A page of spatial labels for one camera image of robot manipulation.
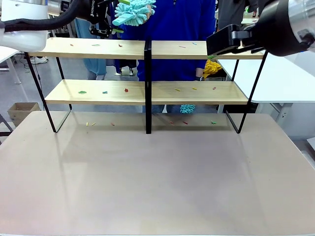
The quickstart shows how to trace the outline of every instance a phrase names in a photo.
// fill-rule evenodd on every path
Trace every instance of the teal microfiber duster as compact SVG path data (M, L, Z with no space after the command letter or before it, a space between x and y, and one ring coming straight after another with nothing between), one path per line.
M148 5L151 6L151 14L155 13L156 0L130 0L130 5L119 3L116 7L117 19L113 21L115 26L125 24L128 26L139 26L147 20L147 13L150 12Z
M183 114L193 113L195 108L196 108L195 105L181 105L181 113Z

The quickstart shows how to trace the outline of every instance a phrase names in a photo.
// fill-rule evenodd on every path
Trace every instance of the wristwatch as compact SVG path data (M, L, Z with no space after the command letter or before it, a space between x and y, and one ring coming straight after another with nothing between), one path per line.
M205 77L203 77L203 76L201 76L201 77L196 76L195 80L197 80L197 81L205 81Z

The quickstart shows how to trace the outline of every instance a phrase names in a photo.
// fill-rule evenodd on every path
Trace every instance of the shelf board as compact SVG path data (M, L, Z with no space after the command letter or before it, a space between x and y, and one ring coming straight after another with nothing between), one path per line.
M234 82L152 82L152 104L156 105L243 105L247 103L247 100Z
M144 41L49 38L44 50L30 56L98 59L144 59ZM263 54L243 52L216 59L262 59ZM152 41L152 59L207 59L206 41Z
M29 55L62 58L144 59L144 44L144 41L132 40L55 37L47 39L44 50L29 53Z
M145 105L144 82L62 80L45 100L55 104ZM154 105L246 103L247 98L234 82L152 82Z
M261 52L228 53L215 59L262 59ZM206 41L152 41L152 59L207 59Z
M45 100L55 104L144 105L144 82L61 80Z

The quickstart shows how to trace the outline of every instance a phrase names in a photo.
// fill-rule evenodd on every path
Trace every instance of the white shoe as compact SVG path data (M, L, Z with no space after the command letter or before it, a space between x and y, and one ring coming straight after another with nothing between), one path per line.
M42 57L42 58L32 57L30 58L30 60L32 64L41 64L41 63L47 63L48 57Z

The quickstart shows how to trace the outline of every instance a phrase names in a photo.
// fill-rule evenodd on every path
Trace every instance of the blue sweater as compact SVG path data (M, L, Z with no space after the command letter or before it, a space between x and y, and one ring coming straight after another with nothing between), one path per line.
M215 0L157 0L156 12L138 27L123 26L123 39L198 41L215 31ZM193 81L196 68L204 68L205 60L152 61L152 81ZM138 77L145 81L144 62L139 61Z

